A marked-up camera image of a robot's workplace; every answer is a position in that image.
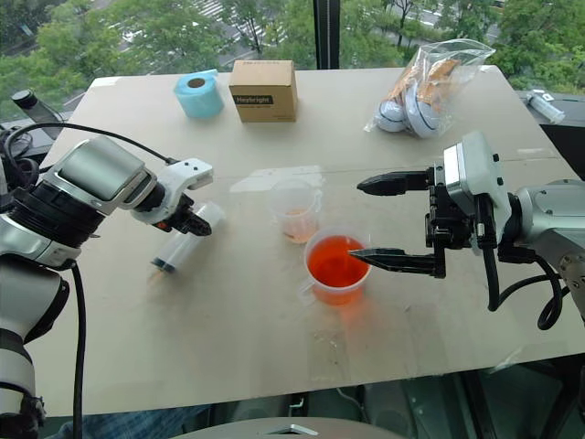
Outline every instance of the cardboard box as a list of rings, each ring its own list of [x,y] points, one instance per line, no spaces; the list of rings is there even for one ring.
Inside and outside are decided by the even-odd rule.
[[[294,122],[296,81],[292,61],[238,60],[229,90],[243,122]]]

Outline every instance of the plastic measuring cup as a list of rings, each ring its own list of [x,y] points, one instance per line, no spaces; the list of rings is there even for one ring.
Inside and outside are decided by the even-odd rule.
[[[368,235],[345,226],[319,230],[304,248],[304,266],[317,299],[329,305],[344,305],[362,295],[371,265],[347,251],[369,246]]]
[[[283,180],[268,194],[268,208],[284,236],[301,244],[319,229],[322,192],[301,179]]]

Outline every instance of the tree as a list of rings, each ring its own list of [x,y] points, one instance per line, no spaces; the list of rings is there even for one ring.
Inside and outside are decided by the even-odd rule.
[[[218,65],[229,39],[190,0],[119,0],[106,19],[129,41],[122,60],[136,73],[177,73]]]
[[[402,56],[394,44],[375,31],[373,11],[378,4],[378,0],[346,0],[341,4],[340,66],[357,69],[401,65]]]
[[[221,0],[222,20],[234,26],[241,38],[258,55],[264,49],[264,34],[268,27],[274,26],[275,17],[282,8],[279,0]]]
[[[50,5],[63,0],[2,0],[0,3],[0,48],[8,50],[24,40],[34,40],[37,29],[48,21]]]
[[[117,74],[122,63],[120,36],[104,25],[90,0],[69,0],[49,11],[51,21],[38,30],[37,43],[47,57],[80,73],[88,85],[97,76]]]
[[[493,0],[443,0],[436,27],[449,29],[448,38],[484,41],[487,29],[495,23]]]
[[[399,10],[400,21],[399,21],[399,42],[398,47],[402,44],[402,29],[406,22],[406,17],[410,12],[418,12],[422,5],[421,0],[394,0],[394,6]]]
[[[391,7],[382,7],[374,13],[376,27],[386,35],[389,31],[399,30],[399,17],[392,13]]]
[[[25,117],[10,100],[19,90],[33,89],[43,101],[60,109],[67,97],[89,85],[81,74],[55,63],[43,49],[28,56],[0,57],[0,77],[0,121]]]
[[[262,57],[292,59],[299,70],[315,69],[313,5],[306,0],[288,0],[269,28]]]
[[[516,88],[584,92],[585,3],[506,2],[493,61]]]

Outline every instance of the window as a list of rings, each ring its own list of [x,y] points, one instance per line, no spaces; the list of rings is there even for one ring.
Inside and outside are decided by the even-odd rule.
[[[340,67],[403,66],[416,47],[455,37],[496,49],[515,89],[585,94],[582,0],[342,0]]]
[[[314,69],[312,0],[3,0],[0,121],[31,88],[73,110],[97,77],[231,71],[235,59]]]

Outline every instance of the black cable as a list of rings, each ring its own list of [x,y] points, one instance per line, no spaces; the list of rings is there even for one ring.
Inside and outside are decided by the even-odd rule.
[[[81,439],[82,436],[82,397],[83,397],[83,362],[85,358],[86,315],[85,296],[83,282],[81,281],[80,267],[75,262],[71,266],[73,281],[75,282],[75,294],[77,296],[78,335],[77,353],[75,356],[75,379],[73,384],[73,437]]]
[[[537,325],[539,329],[551,329],[557,323],[563,306],[563,297],[569,292],[568,287],[561,288],[559,274],[555,273],[552,267],[541,256],[535,255],[534,262],[545,272],[540,276],[533,276],[518,281],[508,286],[501,294],[499,292],[499,280],[497,274],[497,266],[495,264],[494,252],[492,249],[483,249],[484,251],[484,265],[487,276],[489,303],[487,309],[495,311],[499,306],[515,291],[527,285],[535,284],[537,282],[549,281],[552,285],[553,296],[543,308],[538,317]]]
[[[23,169],[22,166],[20,167],[25,174],[29,175],[28,180],[29,181],[37,181],[38,176],[40,175],[40,169],[38,168],[38,163],[35,160],[33,160],[32,158],[26,158],[26,157],[21,158],[20,163],[22,163],[23,165],[26,165],[28,167],[27,171],[25,169]]]
[[[8,138],[5,140],[5,142],[3,142],[0,145],[2,147],[3,154],[5,155],[6,159],[8,160],[9,165],[13,168],[14,172],[17,175],[17,178],[20,180],[20,185],[24,188],[29,188],[30,186],[35,185],[37,183],[37,181],[36,180],[35,181],[29,180],[27,178],[27,175],[18,166],[18,163],[16,162],[16,158],[13,157],[13,155],[12,155],[12,143],[15,141],[15,139],[17,139],[18,137],[20,137],[24,133],[28,133],[29,131],[33,131],[33,130],[36,130],[38,128],[46,128],[46,127],[70,128],[73,130],[87,131],[89,133],[108,135],[109,137],[123,140],[124,142],[127,142],[131,145],[134,145],[134,146],[142,149],[143,151],[145,151],[151,155],[154,155],[157,158],[160,158],[161,160],[165,161],[165,163],[167,163],[168,165],[172,165],[173,163],[176,163],[176,160],[173,157],[165,157],[164,155],[157,153],[155,150],[153,150],[147,146],[144,146],[142,144],[139,144],[138,142],[136,142],[136,141],[134,141],[126,136],[112,133],[110,131],[101,130],[99,128],[92,128],[90,126],[85,126],[85,125],[77,125],[76,123],[64,123],[64,122],[33,123],[29,126],[25,126],[23,128],[19,128],[19,129],[13,131],[8,136]]]
[[[536,284],[538,282],[548,281],[548,276],[546,274],[541,274],[540,276],[532,276],[527,277],[526,279],[522,279],[521,281],[516,282],[515,284],[511,284],[508,286],[501,294],[500,294],[500,305],[515,291],[523,288],[525,286]]]
[[[497,266],[495,265],[494,250],[486,248],[484,251],[485,274],[487,276],[487,291],[489,294],[489,303],[487,309],[495,311],[500,306],[500,281],[497,275]]]
[[[557,274],[552,267],[546,262],[541,256],[536,256],[535,262],[540,265],[548,276],[550,284],[552,285],[552,299],[545,305],[542,313],[538,317],[538,327],[546,330],[550,329],[555,323],[557,323],[560,317],[560,312],[563,308],[563,291],[558,281]]]
[[[22,157],[24,154],[26,154],[30,148],[33,147],[33,136],[29,133],[24,133],[21,137],[19,137],[15,142],[13,142],[13,144],[11,145],[11,148],[16,145],[16,142],[18,141],[24,141],[27,144],[25,145],[24,148],[22,148],[20,151],[18,151],[17,154],[13,155],[15,158],[19,158]]]

